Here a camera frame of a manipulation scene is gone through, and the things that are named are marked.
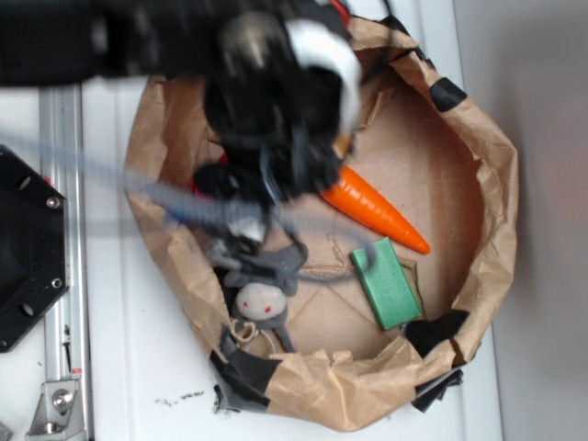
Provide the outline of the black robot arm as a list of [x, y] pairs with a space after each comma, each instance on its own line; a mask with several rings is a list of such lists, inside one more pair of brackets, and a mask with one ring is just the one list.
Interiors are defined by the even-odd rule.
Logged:
[[338, 180], [362, 75], [348, 20], [334, 1], [4, 1], [1, 83], [200, 77], [225, 158], [193, 190], [269, 205]]

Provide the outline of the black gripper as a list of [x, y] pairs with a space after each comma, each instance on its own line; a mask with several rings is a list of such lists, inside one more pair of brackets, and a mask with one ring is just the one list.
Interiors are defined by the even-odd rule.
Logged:
[[337, 182], [362, 69], [345, 11], [248, 11], [217, 38], [204, 109], [229, 163], [225, 200], [270, 206]]

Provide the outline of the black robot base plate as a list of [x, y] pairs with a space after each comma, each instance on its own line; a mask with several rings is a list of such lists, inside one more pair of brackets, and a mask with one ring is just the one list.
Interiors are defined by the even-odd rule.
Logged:
[[66, 198], [1, 147], [1, 352], [8, 353], [68, 289]]

